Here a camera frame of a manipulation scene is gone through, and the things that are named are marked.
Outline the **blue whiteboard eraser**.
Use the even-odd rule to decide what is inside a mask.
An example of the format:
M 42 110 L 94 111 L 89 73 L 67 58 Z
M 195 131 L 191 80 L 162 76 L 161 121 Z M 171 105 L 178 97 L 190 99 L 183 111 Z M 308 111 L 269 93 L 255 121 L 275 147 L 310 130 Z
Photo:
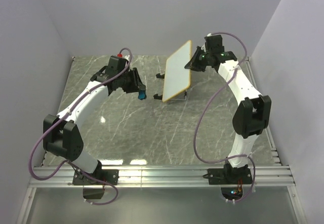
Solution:
M 139 100 L 145 100 L 147 98 L 147 95 L 146 95 L 146 91 L 144 90 L 140 90 L 138 92 L 138 99 Z

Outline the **orange framed whiteboard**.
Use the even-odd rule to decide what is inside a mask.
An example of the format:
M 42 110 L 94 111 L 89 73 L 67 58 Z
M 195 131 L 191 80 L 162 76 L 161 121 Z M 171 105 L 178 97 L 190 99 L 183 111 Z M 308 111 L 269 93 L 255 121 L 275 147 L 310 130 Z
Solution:
M 155 100 L 167 102 L 187 99 L 187 90 L 191 83 L 191 70 L 186 69 L 185 65 L 191 59 L 191 47 L 191 40 L 185 42 L 167 59 L 164 74 L 155 75 L 157 79 L 164 81 L 163 92 L 161 95 L 154 94 Z

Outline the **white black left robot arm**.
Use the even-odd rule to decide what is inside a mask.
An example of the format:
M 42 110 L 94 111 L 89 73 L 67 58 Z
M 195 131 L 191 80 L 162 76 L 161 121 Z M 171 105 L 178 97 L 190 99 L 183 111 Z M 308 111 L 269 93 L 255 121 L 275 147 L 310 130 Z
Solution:
M 43 122 L 44 150 L 84 172 L 90 184 L 102 180 L 102 163 L 85 150 L 80 129 L 92 111 L 117 89 L 138 93 L 140 100 L 147 97 L 146 86 L 136 68 L 107 65 L 91 77 L 86 88 L 66 109 L 55 116 L 47 115 Z

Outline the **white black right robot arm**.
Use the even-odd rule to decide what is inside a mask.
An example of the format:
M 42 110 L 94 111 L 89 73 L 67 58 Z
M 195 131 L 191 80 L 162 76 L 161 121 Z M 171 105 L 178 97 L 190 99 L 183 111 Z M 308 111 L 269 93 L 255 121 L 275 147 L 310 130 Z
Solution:
M 252 85 L 232 52 L 197 47 L 185 68 L 205 71 L 207 66 L 214 68 L 224 79 L 238 105 L 232 118 L 235 138 L 231 152 L 225 160 L 222 173 L 209 173 L 209 177 L 227 184 L 235 184 L 240 180 L 251 183 L 248 155 L 256 139 L 268 127 L 271 99 Z

